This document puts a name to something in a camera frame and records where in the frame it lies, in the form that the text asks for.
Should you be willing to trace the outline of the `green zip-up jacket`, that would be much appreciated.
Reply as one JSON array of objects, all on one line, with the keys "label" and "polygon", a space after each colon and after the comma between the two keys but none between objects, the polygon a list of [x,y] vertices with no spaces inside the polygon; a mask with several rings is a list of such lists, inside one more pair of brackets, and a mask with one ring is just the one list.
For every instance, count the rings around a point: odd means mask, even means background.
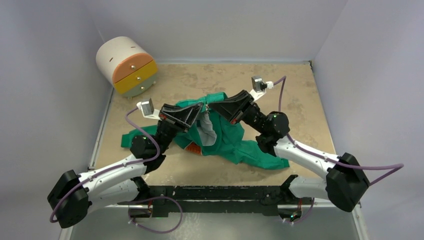
[{"label": "green zip-up jacket", "polygon": [[202,156],[219,156],[234,164],[244,163],[265,170],[290,166],[287,159],[262,152],[256,141],[243,140],[244,133],[240,123],[230,124],[217,112],[204,107],[195,125],[173,141],[184,150]]}]

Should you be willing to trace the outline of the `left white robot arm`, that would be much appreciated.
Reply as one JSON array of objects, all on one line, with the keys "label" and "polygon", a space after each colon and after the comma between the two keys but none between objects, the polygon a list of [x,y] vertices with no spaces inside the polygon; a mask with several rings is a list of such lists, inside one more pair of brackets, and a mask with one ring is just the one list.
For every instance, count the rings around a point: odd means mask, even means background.
[{"label": "left white robot arm", "polygon": [[[164,104],[160,110],[151,108],[146,111],[138,102],[125,115],[125,120],[141,132],[133,138],[130,155],[96,170],[64,172],[47,196],[52,209],[49,221],[66,229],[81,222],[91,212],[109,205],[146,203],[149,191],[143,186],[142,176],[162,165],[171,142],[194,125],[203,106],[201,102],[188,106]],[[129,119],[135,111],[158,121],[154,134],[147,133]]]}]

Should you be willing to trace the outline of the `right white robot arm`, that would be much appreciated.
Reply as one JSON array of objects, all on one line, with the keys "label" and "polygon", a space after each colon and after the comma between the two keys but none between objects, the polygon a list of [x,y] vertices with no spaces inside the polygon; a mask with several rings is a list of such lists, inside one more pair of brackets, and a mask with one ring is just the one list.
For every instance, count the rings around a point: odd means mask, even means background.
[{"label": "right white robot arm", "polygon": [[293,139],[288,116],[281,111],[264,114],[246,90],[207,106],[230,124],[244,122],[259,132],[255,139],[262,152],[290,160],[317,175],[294,176],[288,181],[280,191],[282,200],[288,204],[299,198],[324,199],[342,211],[351,212],[372,185],[356,157],[350,153],[339,156],[323,152]]}]

